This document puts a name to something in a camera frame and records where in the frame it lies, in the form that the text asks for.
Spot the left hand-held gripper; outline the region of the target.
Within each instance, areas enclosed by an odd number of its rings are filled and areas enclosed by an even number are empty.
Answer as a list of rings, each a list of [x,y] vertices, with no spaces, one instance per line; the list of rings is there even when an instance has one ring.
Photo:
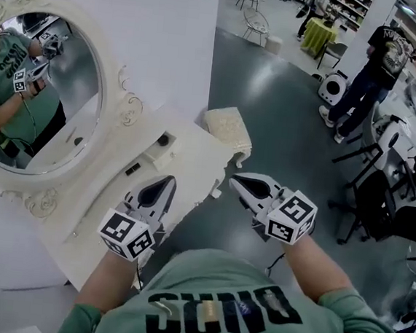
[[[162,218],[176,193],[175,176],[158,176],[130,190],[125,199],[103,216],[97,233],[107,248],[132,262],[155,245]]]

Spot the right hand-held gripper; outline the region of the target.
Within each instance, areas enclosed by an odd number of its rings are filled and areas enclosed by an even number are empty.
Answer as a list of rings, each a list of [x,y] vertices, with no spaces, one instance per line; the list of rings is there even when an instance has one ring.
[[[229,187],[251,211],[254,226],[268,237],[293,245],[315,223],[318,207],[302,192],[292,191],[268,175],[236,173],[229,178]]]

